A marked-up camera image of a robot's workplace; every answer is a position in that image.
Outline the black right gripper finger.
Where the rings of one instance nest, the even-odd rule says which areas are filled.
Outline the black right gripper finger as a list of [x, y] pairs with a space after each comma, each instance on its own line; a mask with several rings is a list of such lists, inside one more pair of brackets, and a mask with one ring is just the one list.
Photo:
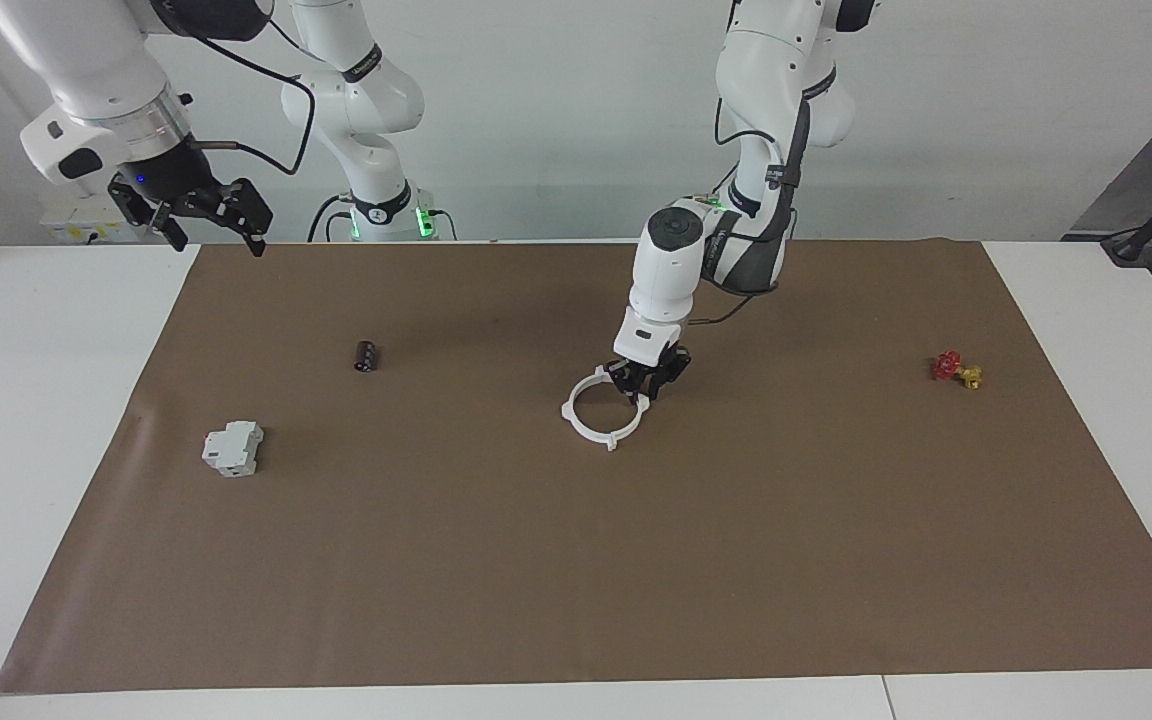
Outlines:
[[109, 184], [109, 199], [123, 214], [128, 223], [161, 237], [177, 252], [187, 247], [187, 234], [172, 214], [169, 205], [152, 205], [129, 184]]
[[198, 210], [211, 223], [238, 234], [253, 258], [262, 258], [265, 253], [265, 234], [273, 223], [273, 210], [251, 179], [202, 187], [198, 190]]

